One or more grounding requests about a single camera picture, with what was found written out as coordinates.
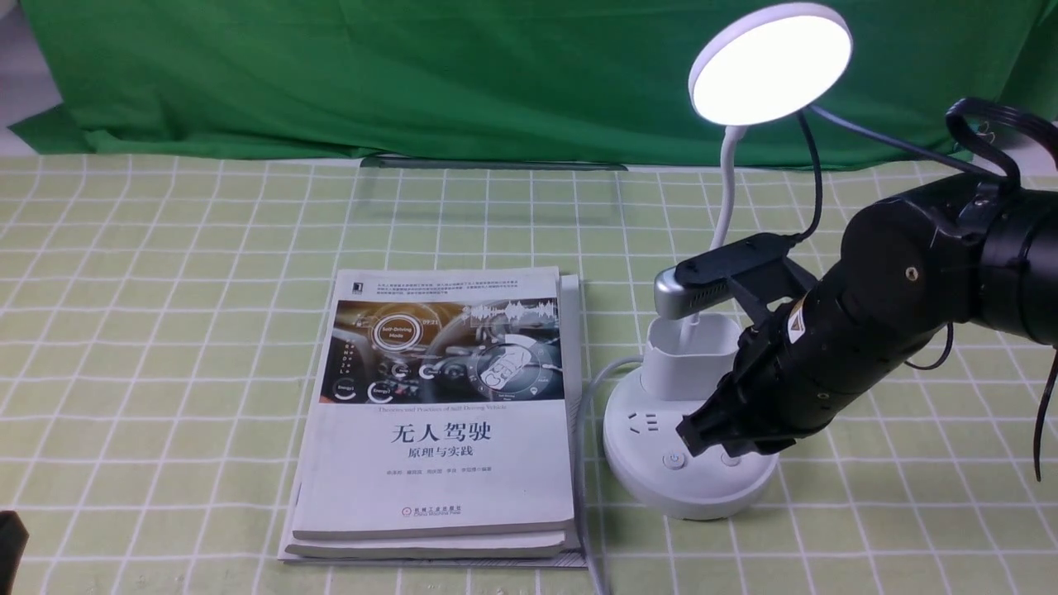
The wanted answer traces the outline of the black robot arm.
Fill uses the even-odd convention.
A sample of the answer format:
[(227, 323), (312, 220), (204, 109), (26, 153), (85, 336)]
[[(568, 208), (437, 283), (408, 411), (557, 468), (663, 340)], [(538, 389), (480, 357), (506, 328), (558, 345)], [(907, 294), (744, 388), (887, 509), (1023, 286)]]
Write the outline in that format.
[(774, 455), (815, 436), (948, 326), (1057, 341), (1056, 194), (953, 174), (861, 208), (820, 278), (760, 233), (677, 264), (704, 304), (734, 300), (751, 327), (677, 436), (692, 456)]

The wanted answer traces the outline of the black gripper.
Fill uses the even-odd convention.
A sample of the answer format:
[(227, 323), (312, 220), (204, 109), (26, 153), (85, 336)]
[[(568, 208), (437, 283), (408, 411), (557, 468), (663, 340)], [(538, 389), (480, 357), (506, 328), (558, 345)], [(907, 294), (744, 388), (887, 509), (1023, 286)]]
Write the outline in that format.
[(762, 350), (676, 426), (691, 457), (770, 456), (816, 436), (894, 369), (894, 331), (842, 281), (822, 281), (759, 333)]

